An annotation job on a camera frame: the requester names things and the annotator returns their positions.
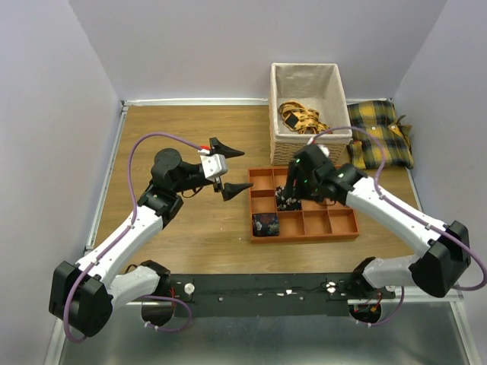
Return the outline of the black floral tie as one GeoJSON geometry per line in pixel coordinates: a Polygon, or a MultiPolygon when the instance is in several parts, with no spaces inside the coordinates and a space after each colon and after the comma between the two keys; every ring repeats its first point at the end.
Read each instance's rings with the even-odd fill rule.
{"type": "Polygon", "coordinates": [[[285,197],[285,187],[277,186],[275,189],[275,203],[277,211],[300,211],[301,200],[293,197],[285,197]]]}

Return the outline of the orange compartment tray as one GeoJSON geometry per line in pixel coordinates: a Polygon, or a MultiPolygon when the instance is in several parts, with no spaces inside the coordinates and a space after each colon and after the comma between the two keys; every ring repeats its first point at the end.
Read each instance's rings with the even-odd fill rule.
{"type": "Polygon", "coordinates": [[[302,201],[300,211],[277,211],[275,189],[284,186],[286,167],[251,168],[248,170],[250,188],[250,240],[254,244],[304,243],[354,240],[359,236],[355,211],[338,202],[323,204],[302,201]],[[252,215],[276,213],[279,217],[278,236],[256,237],[252,233],[252,215]]]}

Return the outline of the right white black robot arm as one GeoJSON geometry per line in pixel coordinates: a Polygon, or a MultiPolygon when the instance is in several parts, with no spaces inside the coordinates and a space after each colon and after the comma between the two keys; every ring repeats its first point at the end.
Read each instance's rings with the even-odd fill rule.
{"type": "Polygon", "coordinates": [[[304,146],[291,158],[284,195],[318,203],[331,200],[360,211],[411,248],[408,256],[361,262],[348,283],[357,297],[369,297],[386,286],[412,285],[433,297],[445,297],[471,263],[468,230],[462,223],[445,224],[423,214],[350,163],[335,167],[318,144],[304,146]]]}

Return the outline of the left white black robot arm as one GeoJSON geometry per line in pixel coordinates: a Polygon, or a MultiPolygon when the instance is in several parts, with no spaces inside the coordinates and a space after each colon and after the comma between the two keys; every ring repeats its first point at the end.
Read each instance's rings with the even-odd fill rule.
{"type": "Polygon", "coordinates": [[[185,191],[198,193],[206,186],[229,201],[251,187],[249,183],[223,183],[227,161],[242,155],[217,138],[197,145],[180,138],[180,143],[199,155],[198,164],[187,163],[178,150],[164,148],[154,156],[148,187],[140,197],[129,189],[132,211],[96,249],[76,263],[61,262],[53,272],[49,312],[62,320],[66,338],[81,343],[95,336],[113,311],[139,297],[163,299],[170,275],[164,267],[149,262],[128,274],[120,269],[134,253],[161,232],[183,206],[185,191]]]}

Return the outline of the rolled dark floral tie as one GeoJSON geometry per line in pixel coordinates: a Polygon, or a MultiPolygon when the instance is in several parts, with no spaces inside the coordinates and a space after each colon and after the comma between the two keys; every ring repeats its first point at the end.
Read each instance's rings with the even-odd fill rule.
{"type": "Polygon", "coordinates": [[[253,214],[252,233],[256,237],[278,236],[280,234],[278,215],[276,213],[253,214]]]}

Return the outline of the orange patterned tie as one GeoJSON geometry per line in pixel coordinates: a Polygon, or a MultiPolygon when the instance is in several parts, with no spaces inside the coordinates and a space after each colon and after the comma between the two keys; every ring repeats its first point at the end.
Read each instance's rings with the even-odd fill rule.
{"type": "Polygon", "coordinates": [[[283,124],[291,131],[303,134],[318,134],[329,129],[326,123],[320,121],[320,113],[313,108],[307,108],[295,100],[284,102],[279,107],[283,124]]]}

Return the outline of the wicker basket with liner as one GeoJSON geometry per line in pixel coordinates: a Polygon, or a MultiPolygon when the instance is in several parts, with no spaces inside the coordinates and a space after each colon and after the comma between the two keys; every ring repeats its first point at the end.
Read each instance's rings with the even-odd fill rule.
{"type": "Polygon", "coordinates": [[[270,71],[269,128],[272,165],[286,165],[292,155],[322,133],[329,158],[338,162],[352,140],[338,65],[273,63],[270,71]]]}

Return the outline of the yellow plaid shirt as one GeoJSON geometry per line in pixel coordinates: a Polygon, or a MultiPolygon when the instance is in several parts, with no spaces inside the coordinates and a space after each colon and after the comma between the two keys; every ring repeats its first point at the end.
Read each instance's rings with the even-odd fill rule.
{"type": "Polygon", "coordinates": [[[389,100],[367,100],[348,105],[350,123],[367,132],[353,131],[347,146],[352,164],[361,170],[385,167],[412,169],[414,160],[409,140],[412,126],[402,123],[389,100]]]}

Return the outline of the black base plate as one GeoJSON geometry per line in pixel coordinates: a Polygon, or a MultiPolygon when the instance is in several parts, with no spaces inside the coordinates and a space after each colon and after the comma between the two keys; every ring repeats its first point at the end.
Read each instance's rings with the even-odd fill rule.
{"type": "Polygon", "coordinates": [[[354,294],[348,273],[172,275],[175,297],[193,317],[348,316],[354,294]]]}

